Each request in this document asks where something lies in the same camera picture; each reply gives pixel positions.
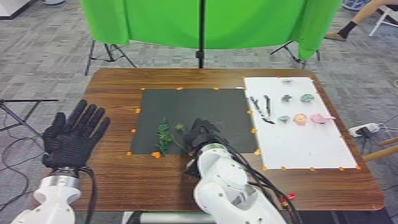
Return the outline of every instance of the white paper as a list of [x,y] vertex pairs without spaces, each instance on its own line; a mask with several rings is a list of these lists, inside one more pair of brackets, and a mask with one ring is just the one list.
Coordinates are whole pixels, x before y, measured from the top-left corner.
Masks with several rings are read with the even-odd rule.
[[[330,113],[315,93],[312,80],[307,77],[296,78],[244,78],[244,94],[259,100],[259,107],[266,114],[266,100],[269,97],[269,120],[275,125],[264,123],[251,102],[251,121],[255,127],[255,137],[260,149],[262,165],[266,169],[307,169],[307,168],[355,168],[356,163],[351,152],[340,138],[340,133],[333,121],[317,124],[310,121],[310,115],[321,114],[330,117]],[[308,103],[299,101],[303,94],[314,96]],[[282,102],[283,95],[291,95],[289,102]],[[296,114],[305,114],[305,126],[292,122]],[[280,116],[289,116],[283,124]]]

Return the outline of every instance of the green backdrop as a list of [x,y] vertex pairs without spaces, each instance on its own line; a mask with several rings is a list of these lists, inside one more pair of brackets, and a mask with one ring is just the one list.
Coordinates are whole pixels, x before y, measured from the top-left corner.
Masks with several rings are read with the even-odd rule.
[[[205,0],[205,49],[299,44],[319,47],[340,0]],[[81,0],[92,39],[198,46],[198,0]]]

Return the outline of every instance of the pink object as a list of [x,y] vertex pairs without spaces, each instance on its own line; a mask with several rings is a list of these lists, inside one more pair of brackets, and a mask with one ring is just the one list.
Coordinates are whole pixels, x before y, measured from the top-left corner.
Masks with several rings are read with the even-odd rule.
[[294,120],[296,125],[303,126],[305,123],[307,123],[307,116],[305,116],[305,114],[296,114],[292,120]]
[[310,121],[317,124],[324,124],[333,119],[333,117],[323,117],[321,114],[310,115]]

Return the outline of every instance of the gray carpet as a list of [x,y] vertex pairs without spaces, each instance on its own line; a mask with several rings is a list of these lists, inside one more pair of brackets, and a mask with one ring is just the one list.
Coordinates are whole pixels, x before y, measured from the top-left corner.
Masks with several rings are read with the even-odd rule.
[[[353,13],[340,9],[331,30],[344,25],[351,16]],[[398,29],[381,26],[374,37],[367,37],[376,18],[378,16],[360,24],[346,43],[324,40],[319,49],[321,61],[310,59],[307,65],[307,69],[314,71],[319,78],[346,127],[381,122],[398,114],[398,89],[392,85],[398,79]],[[0,21],[0,98],[60,99],[60,102],[40,105],[29,119],[29,124],[38,131],[49,124],[54,112],[60,110],[68,112],[83,96],[90,80],[90,77],[83,77],[88,43],[90,34],[77,0],[68,0],[63,6],[52,8],[35,2],[12,21]],[[138,67],[186,68],[196,66],[191,49],[138,42],[132,42],[122,49]],[[275,47],[211,50],[205,52],[205,67],[294,68],[296,65],[283,51],[273,56],[267,55],[273,49]],[[92,72],[100,67],[127,66],[122,59],[111,64],[95,61]],[[28,104],[12,104],[10,107],[19,114],[26,113]],[[388,125],[398,127],[398,119]],[[12,129],[10,134],[19,137],[31,136],[22,127]],[[385,139],[385,133],[378,133],[376,137],[378,140]],[[1,132],[1,151],[12,140]],[[365,146],[363,154],[379,149],[371,143]],[[36,153],[40,150],[31,141],[17,143],[8,152],[8,164],[35,156]],[[369,162],[367,166],[379,188],[386,189],[398,184],[398,155]],[[44,175],[38,158],[19,165],[17,170],[28,175],[28,189],[33,190]],[[0,172],[0,204],[20,192],[22,183],[22,178],[10,171]],[[26,196],[10,204],[0,213],[0,223],[8,223],[29,203],[31,198]],[[398,187],[385,190],[385,207],[388,215],[395,215]],[[113,220],[113,217],[118,217],[118,214],[111,214],[108,219],[99,218],[95,223],[108,223],[99,220]]]

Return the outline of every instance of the light stand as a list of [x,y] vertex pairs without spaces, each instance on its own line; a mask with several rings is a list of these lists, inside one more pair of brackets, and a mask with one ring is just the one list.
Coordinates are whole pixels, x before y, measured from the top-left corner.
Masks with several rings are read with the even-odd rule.
[[[269,52],[269,55],[273,55],[282,49],[287,51],[289,53],[289,57],[292,59],[292,61],[301,64],[301,69],[305,68],[305,65],[307,65],[307,62],[294,57],[292,53],[291,53],[291,50],[289,50],[289,44],[292,43],[294,41],[291,40],[271,52]],[[319,61],[319,50],[315,50],[315,58],[317,58],[317,61]]]
[[[106,62],[115,62],[118,60],[118,58],[125,58],[131,66],[136,68],[136,66],[132,64],[132,61],[129,60],[127,55],[124,54],[118,46],[115,44],[102,44],[102,47],[104,47],[104,54],[108,55],[108,59],[100,59],[99,58],[104,54],[100,54],[97,57],[92,57],[93,48],[95,48],[95,41],[92,40],[92,43],[90,43],[90,53],[88,53],[88,61],[86,61],[86,67],[84,67],[84,76],[88,75],[90,61],[92,60],[100,60],[100,61],[106,61]],[[113,58],[113,50],[116,50],[120,52],[120,57],[118,58]]]
[[205,32],[205,0],[198,0],[198,50],[195,58],[198,60],[198,68],[203,67],[203,32]]

